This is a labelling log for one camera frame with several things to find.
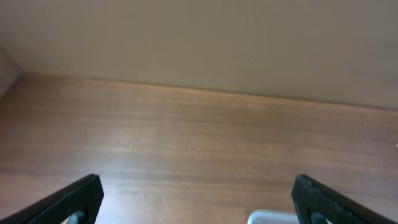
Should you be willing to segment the clear plastic container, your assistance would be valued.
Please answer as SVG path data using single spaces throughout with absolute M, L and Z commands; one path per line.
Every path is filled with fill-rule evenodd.
M 247 224 L 299 224 L 299 220 L 294 213 L 255 210 L 250 214 Z

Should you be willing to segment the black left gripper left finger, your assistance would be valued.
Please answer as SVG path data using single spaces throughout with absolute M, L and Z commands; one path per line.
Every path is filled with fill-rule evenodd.
M 98 174 L 88 174 L 1 220 L 2 224 L 94 223 L 104 191 Z

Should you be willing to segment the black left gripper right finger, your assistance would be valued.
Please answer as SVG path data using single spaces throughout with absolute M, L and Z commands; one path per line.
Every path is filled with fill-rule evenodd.
M 291 196 L 301 224 L 395 224 L 304 174 L 296 176 Z

